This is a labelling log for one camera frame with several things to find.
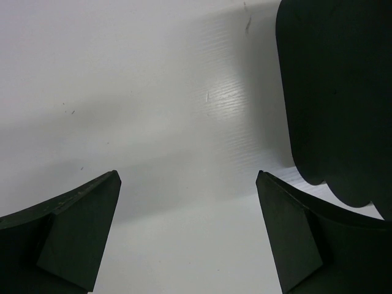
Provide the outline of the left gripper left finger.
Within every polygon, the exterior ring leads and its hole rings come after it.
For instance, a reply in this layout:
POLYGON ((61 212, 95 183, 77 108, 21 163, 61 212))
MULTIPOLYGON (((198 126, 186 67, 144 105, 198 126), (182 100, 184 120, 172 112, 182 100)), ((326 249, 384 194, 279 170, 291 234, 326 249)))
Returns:
POLYGON ((91 293, 121 188, 116 170, 1 217, 1 293, 91 293))

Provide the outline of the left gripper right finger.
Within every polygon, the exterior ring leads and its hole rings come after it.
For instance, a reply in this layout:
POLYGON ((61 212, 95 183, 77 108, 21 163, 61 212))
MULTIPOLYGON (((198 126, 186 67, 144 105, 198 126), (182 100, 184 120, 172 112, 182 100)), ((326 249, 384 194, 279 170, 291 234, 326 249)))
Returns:
POLYGON ((391 222, 260 171, 258 197, 283 293, 391 293, 391 222))

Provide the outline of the black drawer cabinet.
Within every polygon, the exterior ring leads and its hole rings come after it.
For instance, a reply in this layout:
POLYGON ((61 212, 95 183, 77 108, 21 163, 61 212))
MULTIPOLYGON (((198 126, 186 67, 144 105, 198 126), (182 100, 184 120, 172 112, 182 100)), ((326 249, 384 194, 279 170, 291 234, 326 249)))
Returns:
POLYGON ((282 1, 276 43, 294 163, 391 219, 391 2, 282 1))

